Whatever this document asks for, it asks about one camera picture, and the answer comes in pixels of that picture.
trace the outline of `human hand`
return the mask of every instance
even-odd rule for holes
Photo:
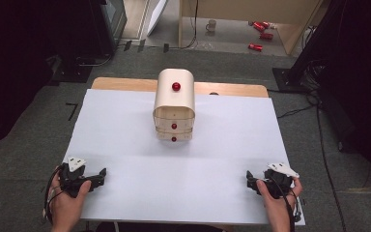
[[[84,182],[76,198],[70,197],[66,192],[60,189],[59,173],[56,173],[52,180],[49,192],[55,190],[57,195],[50,202],[50,211],[52,214],[52,232],[71,231],[80,219],[84,199],[89,192],[91,181]]]
[[[302,184],[300,179],[293,177],[294,179],[294,188],[292,192],[295,196],[300,196],[302,192]],[[270,221],[272,231],[281,232],[281,231],[290,231],[290,217],[288,215],[287,206],[283,198],[275,199],[270,195],[270,192],[267,189],[265,183],[261,180],[257,180],[257,187],[260,190],[261,195],[264,199],[264,206],[267,210],[267,216]],[[291,206],[291,209],[295,209],[295,203],[297,201],[296,197],[293,194],[286,195],[286,198]]]

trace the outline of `gray carpet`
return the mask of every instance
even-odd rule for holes
[[[196,81],[261,84],[276,89],[271,68],[290,68],[294,58],[195,50],[132,47],[119,49],[108,63],[93,68],[88,83],[45,86],[0,141],[0,231],[49,231],[41,225],[43,188],[60,164],[71,139],[86,89],[98,76],[156,79],[166,68],[190,70]],[[308,106],[303,95],[270,93],[276,115]],[[78,103],[69,121],[72,106]],[[298,231],[343,231],[321,152],[316,109],[278,120],[291,166],[301,175],[306,225]],[[335,134],[320,112],[328,170],[336,187],[347,231],[371,231],[371,164],[359,154],[337,151]],[[80,223],[75,231],[83,230]],[[236,226],[236,231],[270,231],[267,225]]]

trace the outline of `white paper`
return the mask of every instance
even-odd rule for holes
[[[271,99],[195,96],[193,138],[158,140],[155,93],[88,90],[65,155],[85,159],[86,176],[106,167],[82,218],[191,223],[268,223],[246,170],[262,178],[289,164]],[[304,219],[297,224],[304,224]]]

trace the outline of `red knob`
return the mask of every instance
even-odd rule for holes
[[[180,85],[179,82],[174,82],[171,87],[173,88],[174,91],[179,91],[182,86]]]

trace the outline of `black cable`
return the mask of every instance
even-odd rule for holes
[[[298,218],[298,220],[297,220],[297,217],[300,216],[300,203],[299,203],[300,200],[298,199],[297,195],[294,193],[294,191],[292,189],[291,189],[291,193],[295,197],[295,204],[296,204],[296,207],[295,207],[295,218],[294,218],[294,220],[295,220],[295,222],[298,222],[298,221],[300,221],[300,218]]]
[[[50,190],[50,186],[52,185],[52,181],[53,181],[53,178],[55,177],[55,175],[59,172],[60,169],[63,168],[63,164],[62,165],[59,165],[58,167],[56,167],[56,169],[53,171],[53,173],[50,175],[50,178],[49,178],[49,181],[47,182],[47,185],[46,185],[46,193],[44,194],[44,202],[43,202],[43,208],[44,208],[44,215],[43,215],[43,222],[45,222],[45,219],[48,218],[50,212],[48,211],[49,210],[49,203],[47,202],[47,199],[49,197],[49,190]]]
[[[367,184],[367,182],[369,181],[369,177],[370,177],[370,165],[369,165],[369,161],[367,161],[367,163],[368,163],[368,167],[367,167],[367,175],[366,175],[366,179],[365,179],[365,181],[364,181],[364,183],[363,183],[363,185],[362,185],[363,188],[366,187],[366,184]]]
[[[340,32],[341,32],[341,29],[342,29],[342,21],[343,21],[343,17],[344,17],[344,13],[345,13],[345,9],[346,9],[347,4],[348,4],[348,0],[345,0],[345,4],[344,4],[343,9],[342,9],[342,15],[340,16],[340,21],[339,21],[338,37],[337,37],[337,40],[336,40],[336,47],[339,47]]]
[[[336,189],[335,189],[335,186],[333,184],[333,180],[332,180],[332,178],[330,176],[330,172],[329,172],[329,169],[328,169],[327,157],[325,155],[324,137],[323,137],[323,134],[322,134],[322,127],[321,127],[321,119],[319,117],[319,112],[320,112],[319,109],[320,108],[318,106],[316,108],[316,116],[317,116],[317,120],[318,120],[318,129],[319,129],[320,143],[321,143],[321,149],[322,149],[322,158],[324,160],[325,170],[327,171],[327,174],[328,174],[328,179],[329,179],[330,187],[332,189],[333,197],[335,198],[336,207],[338,208],[340,220],[342,222],[342,229],[343,229],[344,232],[346,232],[345,219],[343,218],[342,210],[341,210],[340,204],[339,204],[339,199],[338,199],[338,196],[336,194]]]
[[[91,65],[81,65],[81,64],[78,64],[78,66],[80,66],[80,67],[99,67],[99,66],[102,66],[105,63],[107,63],[110,59],[111,59],[111,55],[108,55],[107,59],[105,61],[101,62],[101,63],[91,64]]]
[[[198,0],[197,0],[197,4],[195,5],[194,37],[192,38],[192,40],[189,43],[189,45],[187,45],[186,47],[179,47],[179,49],[187,49],[187,48],[191,47],[195,43],[195,41],[197,41],[197,15],[198,15]]]
[[[314,107],[314,106],[316,106],[316,105],[309,105],[309,106],[307,106],[307,107],[305,107],[305,108],[294,109],[294,110],[288,111],[288,112],[286,112],[286,113],[284,113],[284,114],[282,114],[281,116],[278,116],[278,117],[276,117],[276,118],[280,119],[280,118],[283,118],[283,117],[291,116],[291,115],[297,114],[297,113],[299,113],[299,112],[301,112],[301,111],[303,111],[303,110],[310,109],[310,108],[312,108],[312,107]]]
[[[273,181],[273,183],[278,187],[279,191],[281,192],[282,197],[284,198],[284,201],[285,201],[285,204],[286,204],[286,207],[287,207],[287,211],[288,211],[288,217],[289,217],[289,222],[290,222],[289,223],[290,224],[290,231],[294,232],[295,231],[295,222],[294,222],[294,215],[293,215],[291,205],[289,204],[288,199],[287,199],[286,195],[284,194],[284,191],[282,190],[282,188],[279,186],[279,184],[276,183],[276,180],[272,176],[270,176],[270,178]]]
[[[309,26],[308,27],[308,30],[309,30],[309,33],[308,35],[306,36],[306,39],[304,40],[303,37],[305,35],[305,33],[302,34],[302,39],[301,39],[301,47],[302,47],[302,50],[305,49],[306,45],[308,44],[309,40],[311,39],[311,37],[313,36],[313,34],[315,33],[315,29],[316,29],[316,26]]]
[[[50,198],[49,202],[47,202],[47,206],[46,206],[46,209],[45,209],[45,214],[46,214],[46,217],[51,224],[53,224],[53,219],[52,219],[52,212],[50,211],[50,203],[52,202],[52,200],[54,198],[56,198],[58,195],[62,194],[63,192],[64,191],[61,191],[61,192],[57,193],[52,198]]]
[[[314,90],[309,90],[309,92],[282,92],[282,91],[279,91],[279,90],[273,90],[273,89],[267,89],[268,92],[272,92],[272,93],[277,93],[277,94],[300,94],[300,95],[307,95],[309,94],[310,92],[314,91]]]

